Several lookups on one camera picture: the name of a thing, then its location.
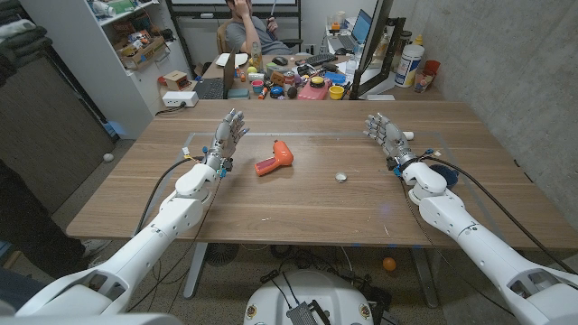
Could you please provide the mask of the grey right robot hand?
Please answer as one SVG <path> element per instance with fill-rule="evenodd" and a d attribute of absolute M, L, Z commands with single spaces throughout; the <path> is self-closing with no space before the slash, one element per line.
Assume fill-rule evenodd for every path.
<path fill-rule="evenodd" d="M 367 130 L 363 134 L 382 147 L 390 171 L 395 168 L 402 171 L 407 165 L 417 161 L 406 135 L 386 116 L 381 113 L 368 115 L 365 124 Z"/>

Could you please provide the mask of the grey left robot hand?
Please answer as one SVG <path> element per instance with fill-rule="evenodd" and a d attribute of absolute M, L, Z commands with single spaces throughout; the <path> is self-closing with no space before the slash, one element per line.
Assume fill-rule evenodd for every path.
<path fill-rule="evenodd" d="M 213 140 L 206 154 L 205 164 L 219 170 L 226 160 L 230 160 L 236 151 L 240 139 L 248 132 L 244 128 L 244 114 L 233 108 L 222 121 L 213 136 Z"/>

